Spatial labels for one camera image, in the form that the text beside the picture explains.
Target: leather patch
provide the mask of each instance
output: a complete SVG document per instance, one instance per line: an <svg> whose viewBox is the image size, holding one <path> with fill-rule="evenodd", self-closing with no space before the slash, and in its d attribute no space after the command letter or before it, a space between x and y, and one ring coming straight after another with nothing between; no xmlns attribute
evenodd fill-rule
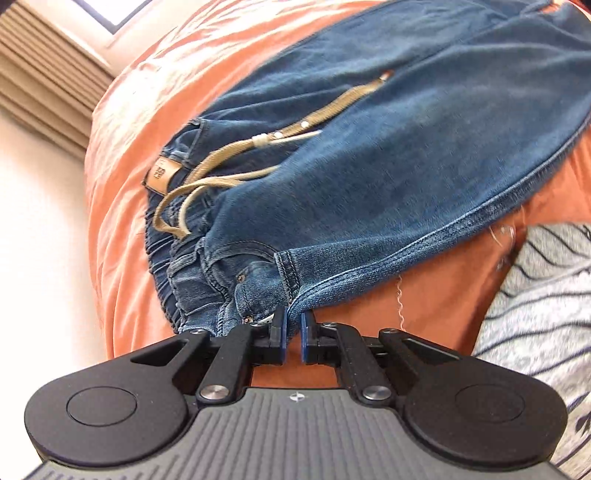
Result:
<svg viewBox="0 0 591 480"><path fill-rule="evenodd" d="M179 162L167 157L158 157L146 176L145 185L161 195L166 195L168 182L181 168L182 165Z"/></svg>

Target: beige pleated blind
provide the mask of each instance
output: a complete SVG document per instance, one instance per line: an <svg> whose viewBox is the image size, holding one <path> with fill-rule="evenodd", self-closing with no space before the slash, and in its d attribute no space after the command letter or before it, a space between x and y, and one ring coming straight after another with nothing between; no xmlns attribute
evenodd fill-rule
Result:
<svg viewBox="0 0 591 480"><path fill-rule="evenodd" d="M0 107L84 159L92 111L113 77L26 5L0 16Z"/></svg>

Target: denim jeans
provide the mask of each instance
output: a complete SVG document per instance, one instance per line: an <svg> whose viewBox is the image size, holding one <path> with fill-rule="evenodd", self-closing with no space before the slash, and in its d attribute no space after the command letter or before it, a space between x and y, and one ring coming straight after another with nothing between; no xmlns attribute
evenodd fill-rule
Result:
<svg viewBox="0 0 591 480"><path fill-rule="evenodd" d="M376 92L299 142L239 154L212 175L272 165L211 188L181 241L152 227L146 249L176 332L226 335L289 305L357 296L452 247L531 197L560 167L591 110L591 25L547 2L398 0L325 28L266 62L162 151L175 188L211 151L272 132L348 88ZM183 198L164 212L175 224Z"/></svg>

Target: orange bed sheet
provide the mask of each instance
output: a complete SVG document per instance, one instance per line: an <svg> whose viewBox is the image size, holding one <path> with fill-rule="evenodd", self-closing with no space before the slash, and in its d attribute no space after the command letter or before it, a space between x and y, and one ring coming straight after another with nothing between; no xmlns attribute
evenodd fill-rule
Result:
<svg viewBox="0 0 591 480"><path fill-rule="evenodd" d="M95 110L87 152L89 256L96 309L110 358L171 336L144 251L142 179L168 140L216 97L278 51L378 0L213 0L151 46ZM507 261L527 225L591 221L591 132L564 167L520 210L489 231L346 304L317 311L364 335L394 326L469 353ZM322 367L291 375L256 369L255 382L332 383Z"/></svg>

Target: striped fabric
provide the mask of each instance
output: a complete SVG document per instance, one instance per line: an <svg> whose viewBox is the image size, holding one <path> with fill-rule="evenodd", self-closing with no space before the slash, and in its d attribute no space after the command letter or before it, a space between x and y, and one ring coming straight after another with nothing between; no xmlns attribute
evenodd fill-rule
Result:
<svg viewBox="0 0 591 480"><path fill-rule="evenodd" d="M562 396L569 423L552 462L591 480L591 225L528 230L473 354Z"/></svg>

